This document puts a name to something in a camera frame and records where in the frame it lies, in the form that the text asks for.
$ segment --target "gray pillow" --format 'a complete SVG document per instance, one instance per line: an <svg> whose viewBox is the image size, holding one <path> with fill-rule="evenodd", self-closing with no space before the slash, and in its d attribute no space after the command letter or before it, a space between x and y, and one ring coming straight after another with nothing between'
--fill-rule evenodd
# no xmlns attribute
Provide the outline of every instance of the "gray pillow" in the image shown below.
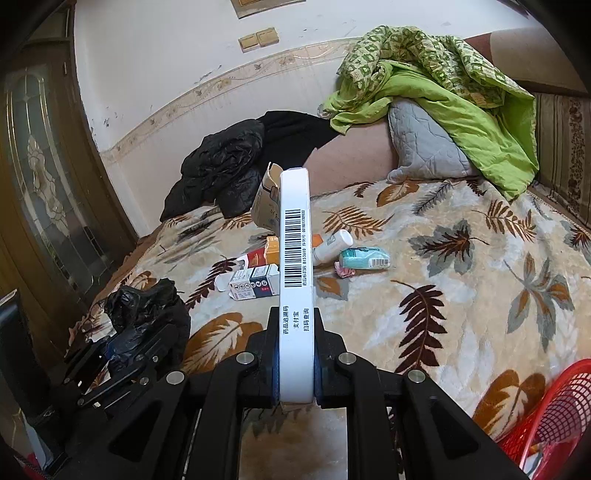
<svg viewBox="0 0 591 480"><path fill-rule="evenodd" d="M388 120L399 156L398 168L388 174L390 183L480 175L441 125L413 100L395 98Z"/></svg>

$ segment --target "teal package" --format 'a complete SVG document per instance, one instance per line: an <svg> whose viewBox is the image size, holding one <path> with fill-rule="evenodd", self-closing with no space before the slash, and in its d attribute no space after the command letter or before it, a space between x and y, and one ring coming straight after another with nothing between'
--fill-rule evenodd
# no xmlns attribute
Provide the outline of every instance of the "teal package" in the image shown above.
<svg viewBox="0 0 591 480"><path fill-rule="evenodd" d="M390 267L390 255L380 247L357 247L343 250L339 255L343 268L377 270Z"/></svg>

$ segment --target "wall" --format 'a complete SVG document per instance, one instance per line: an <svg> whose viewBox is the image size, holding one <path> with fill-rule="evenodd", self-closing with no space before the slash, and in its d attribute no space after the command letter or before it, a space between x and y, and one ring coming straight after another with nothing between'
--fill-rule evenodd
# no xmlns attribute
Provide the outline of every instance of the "wall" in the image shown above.
<svg viewBox="0 0 591 480"><path fill-rule="evenodd" d="M273 53L361 36L379 24L470 37L531 25L496 0L307 0L239 20L230 0L78 0L80 90L99 151L209 77ZM243 54L238 38L280 42Z"/></svg>
<svg viewBox="0 0 591 480"><path fill-rule="evenodd" d="M241 20L229 0L77 0L82 100L138 234L205 135L271 109L315 114L350 44L335 39L380 23L464 38L537 25L496 0L307 0ZM268 27L281 41L243 54L238 38Z"/></svg>

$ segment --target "bed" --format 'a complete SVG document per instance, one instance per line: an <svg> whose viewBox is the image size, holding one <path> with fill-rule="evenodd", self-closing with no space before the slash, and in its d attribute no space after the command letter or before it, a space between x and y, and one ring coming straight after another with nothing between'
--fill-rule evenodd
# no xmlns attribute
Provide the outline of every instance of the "bed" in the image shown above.
<svg viewBox="0 0 591 480"><path fill-rule="evenodd" d="M591 353L591 238L528 191L509 204L481 177L354 184L314 197L313 233L347 229L386 249L388 270L314 269L316 306L348 350L391 371L422 368L494 439ZM265 328L279 297L234 301L214 288L270 232L203 206L166 221L124 265L120 285L174 280L191 316L186 372L207 371ZM98 298L92 337L111 324ZM345 478L346 414L316 406L245 413L240 476Z"/></svg>

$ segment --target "green quilt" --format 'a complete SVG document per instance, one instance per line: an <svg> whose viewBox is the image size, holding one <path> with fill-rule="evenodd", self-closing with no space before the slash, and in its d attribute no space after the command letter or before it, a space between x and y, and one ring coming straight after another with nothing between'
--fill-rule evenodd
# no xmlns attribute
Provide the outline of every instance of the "green quilt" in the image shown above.
<svg viewBox="0 0 591 480"><path fill-rule="evenodd" d="M345 57L324 104L332 127L375 122L394 96L414 99L507 199L538 171L535 99L460 38L374 28Z"/></svg>

